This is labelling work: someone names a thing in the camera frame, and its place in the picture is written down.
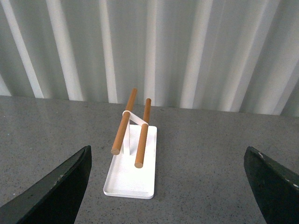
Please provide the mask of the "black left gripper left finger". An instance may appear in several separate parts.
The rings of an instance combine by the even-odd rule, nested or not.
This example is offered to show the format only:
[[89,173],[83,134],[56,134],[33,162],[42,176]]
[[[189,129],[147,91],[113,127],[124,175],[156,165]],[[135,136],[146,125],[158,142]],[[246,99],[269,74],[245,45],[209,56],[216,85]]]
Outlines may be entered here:
[[90,146],[0,208],[2,224],[72,224],[81,206],[92,167]]

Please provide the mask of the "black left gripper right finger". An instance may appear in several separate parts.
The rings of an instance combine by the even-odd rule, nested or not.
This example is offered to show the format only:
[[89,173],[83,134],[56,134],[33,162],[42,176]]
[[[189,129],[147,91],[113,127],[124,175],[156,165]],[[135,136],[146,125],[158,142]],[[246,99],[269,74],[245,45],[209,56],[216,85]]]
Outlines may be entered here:
[[299,175],[253,147],[244,168],[259,209],[268,224],[299,222]]

